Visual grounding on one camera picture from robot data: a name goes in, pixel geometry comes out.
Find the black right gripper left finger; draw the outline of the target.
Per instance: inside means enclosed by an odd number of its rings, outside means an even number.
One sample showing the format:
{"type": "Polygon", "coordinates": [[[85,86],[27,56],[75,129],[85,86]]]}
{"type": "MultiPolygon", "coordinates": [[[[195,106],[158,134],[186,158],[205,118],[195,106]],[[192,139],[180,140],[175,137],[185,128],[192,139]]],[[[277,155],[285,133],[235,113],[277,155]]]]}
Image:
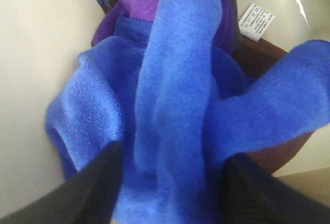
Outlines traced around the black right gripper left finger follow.
{"type": "Polygon", "coordinates": [[[68,181],[1,223],[111,223],[122,173],[123,148],[115,141],[68,181]]]}

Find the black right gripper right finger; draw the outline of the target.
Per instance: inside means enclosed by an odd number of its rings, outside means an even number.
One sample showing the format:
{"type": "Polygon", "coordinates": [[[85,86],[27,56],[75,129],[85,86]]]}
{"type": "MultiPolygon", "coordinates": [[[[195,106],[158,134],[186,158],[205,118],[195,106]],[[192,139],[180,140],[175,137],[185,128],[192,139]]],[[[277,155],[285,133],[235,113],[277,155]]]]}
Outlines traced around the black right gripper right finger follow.
{"type": "Polygon", "coordinates": [[[221,207],[225,223],[329,223],[329,207],[302,195],[245,154],[224,167],[221,207]]]}

